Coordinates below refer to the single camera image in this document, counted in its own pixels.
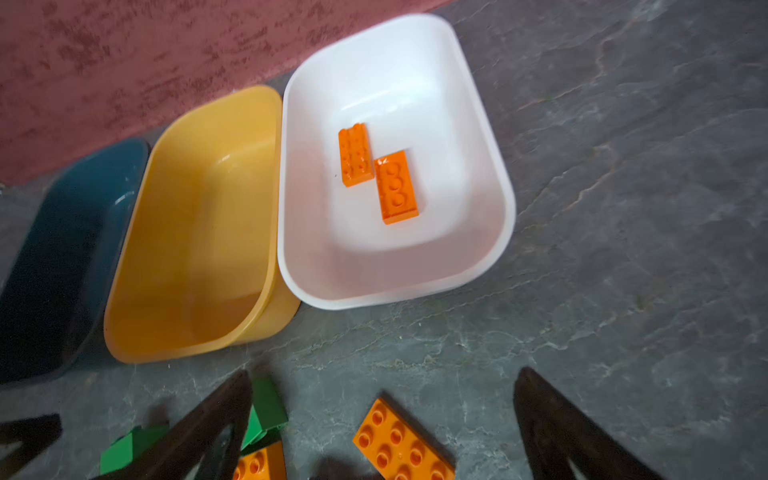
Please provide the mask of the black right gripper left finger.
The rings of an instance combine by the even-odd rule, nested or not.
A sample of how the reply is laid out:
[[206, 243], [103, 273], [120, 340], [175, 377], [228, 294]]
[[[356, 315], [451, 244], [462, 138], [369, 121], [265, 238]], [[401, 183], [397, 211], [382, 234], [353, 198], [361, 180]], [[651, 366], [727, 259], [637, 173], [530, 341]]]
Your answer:
[[104, 479], [231, 479], [247, 430], [252, 387], [238, 370], [126, 467]]

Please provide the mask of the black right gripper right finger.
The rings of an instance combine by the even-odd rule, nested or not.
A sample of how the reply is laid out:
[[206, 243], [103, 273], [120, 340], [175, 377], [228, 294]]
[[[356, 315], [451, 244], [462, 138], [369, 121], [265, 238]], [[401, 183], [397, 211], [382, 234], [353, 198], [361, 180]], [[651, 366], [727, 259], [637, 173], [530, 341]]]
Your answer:
[[535, 479], [659, 479], [530, 367], [515, 381], [514, 409]]

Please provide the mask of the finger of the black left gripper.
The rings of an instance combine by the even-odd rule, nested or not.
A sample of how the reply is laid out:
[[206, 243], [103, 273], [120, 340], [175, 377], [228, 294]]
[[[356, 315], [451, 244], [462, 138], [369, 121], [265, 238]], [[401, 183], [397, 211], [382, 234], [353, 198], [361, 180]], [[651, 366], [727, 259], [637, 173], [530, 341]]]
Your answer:
[[10, 479], [62, 435], [59, 414], [1, 423], [1, 445], [19, 446], [1, 458], [1, 478]]

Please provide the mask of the orange lego brick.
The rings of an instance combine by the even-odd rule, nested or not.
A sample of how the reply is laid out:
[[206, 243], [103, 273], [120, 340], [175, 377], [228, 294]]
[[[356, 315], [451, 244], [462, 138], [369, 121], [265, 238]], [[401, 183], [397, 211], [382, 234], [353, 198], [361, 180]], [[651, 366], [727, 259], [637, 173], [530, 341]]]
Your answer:
[[383, 397], [371, 406], [353, 443], [384, 479], [455, 478], [454, 467]]
[[419, 208], [405, 150], [374, 161], [382, 220], [386, 225], [417, 217]]
[[367, 128], [356, 123], [338, 133], [341, 179], [346, 187], [352, 187], [374, 178], [372, 155]]
[[277, 441], [238, 460], [233, 480], [286, 480], [283, 444]]

